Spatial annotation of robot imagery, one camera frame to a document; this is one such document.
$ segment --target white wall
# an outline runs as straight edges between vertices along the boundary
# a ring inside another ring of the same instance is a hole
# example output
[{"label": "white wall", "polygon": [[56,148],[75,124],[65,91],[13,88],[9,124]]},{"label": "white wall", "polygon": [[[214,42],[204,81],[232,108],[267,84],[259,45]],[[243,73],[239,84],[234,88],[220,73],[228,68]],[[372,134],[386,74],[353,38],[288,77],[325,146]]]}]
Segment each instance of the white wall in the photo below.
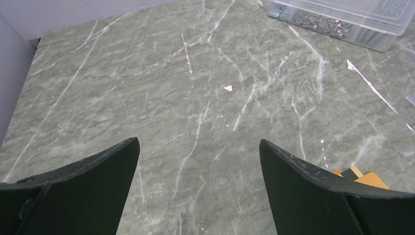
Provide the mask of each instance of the white wall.
[{"label": "white wall", "polygon": [[6,135],[35,47],[0,15],[0,147]]},{"label": "white wall", "polygon": [[0,15],[24,39],[177,0],[1,0]]}]

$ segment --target black plastic part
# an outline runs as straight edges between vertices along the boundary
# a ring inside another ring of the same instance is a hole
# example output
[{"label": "black plastic part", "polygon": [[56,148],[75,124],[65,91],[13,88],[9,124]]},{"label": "black plastic part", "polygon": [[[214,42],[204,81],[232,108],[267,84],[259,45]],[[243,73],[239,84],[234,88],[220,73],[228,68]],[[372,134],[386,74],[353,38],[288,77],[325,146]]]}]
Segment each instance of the black plastic part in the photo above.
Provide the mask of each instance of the black plastic part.
[{"label": "black plastic part", "polygon": [[345,171],[343,171],[341,173],[341,175],[343,176],[343,178],[346,178],[346,179],[349,179],[349,180],[353,180],[353,181],[359,179],[359,177],[350,168],[347,169],[347,170],[345,170]]},{"label": "black plastic part", "polygon": [[259,154],[278,235],[415,234],[415,194],[345,179],[266,140]]},{"label": "black plastic part", "polygon": [[57,170],[0,185],[1,235],[114,235],[139,156],[137,138]]}]

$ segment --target clear plastic storage box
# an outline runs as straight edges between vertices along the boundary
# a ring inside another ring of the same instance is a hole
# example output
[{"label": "clear plastic storage box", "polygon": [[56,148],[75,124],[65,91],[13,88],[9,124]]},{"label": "clear plastic storage box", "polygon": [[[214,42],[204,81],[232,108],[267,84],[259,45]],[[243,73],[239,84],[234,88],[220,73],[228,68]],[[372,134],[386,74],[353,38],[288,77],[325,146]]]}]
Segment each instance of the clear plastic storage box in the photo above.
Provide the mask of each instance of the clear plastic storage box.
[{"label": "clear plastic storage box", "polygon": [[269,0],[268,16],[386,51],[415,13],[415,0]]}]

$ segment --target countertop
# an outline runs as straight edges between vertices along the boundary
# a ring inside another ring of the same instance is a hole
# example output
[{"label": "countertop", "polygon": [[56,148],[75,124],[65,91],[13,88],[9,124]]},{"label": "countertop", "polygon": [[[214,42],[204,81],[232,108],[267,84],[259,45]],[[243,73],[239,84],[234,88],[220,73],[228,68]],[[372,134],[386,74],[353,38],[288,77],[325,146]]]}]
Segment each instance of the countertop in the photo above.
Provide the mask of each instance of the countertop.
[{"label": "countertop", "polygon": [[261,139],[415,192],[414,44],[414,23],[379,53],[268,18],[260,0],[184,0],[49,32],[0,176],[11,183],[136,136],[119,234],[275,234]]}]

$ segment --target gray wall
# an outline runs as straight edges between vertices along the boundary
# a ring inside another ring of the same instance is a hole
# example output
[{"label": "gray wall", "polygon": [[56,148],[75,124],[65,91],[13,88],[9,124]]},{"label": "gray wall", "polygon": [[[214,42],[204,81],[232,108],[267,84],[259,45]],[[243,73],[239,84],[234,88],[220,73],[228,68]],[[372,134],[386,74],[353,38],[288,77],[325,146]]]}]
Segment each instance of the gray wall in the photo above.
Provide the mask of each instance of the gray wall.
[{"label": "gray wall", "polygon": [[0,147],[6,135],[35,47],[0,15]]}]

